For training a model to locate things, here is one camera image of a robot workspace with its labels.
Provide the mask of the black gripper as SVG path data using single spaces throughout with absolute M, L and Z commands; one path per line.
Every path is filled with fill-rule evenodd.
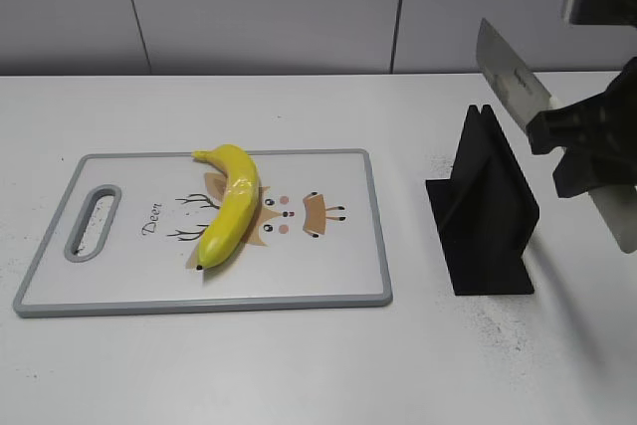
M 560 198 L 606 186 L 635 186 L 636 58 L 605 94 L 540 111 L 527 125 L 527 137 L 533 154 L 564 149 L 552 174 Z

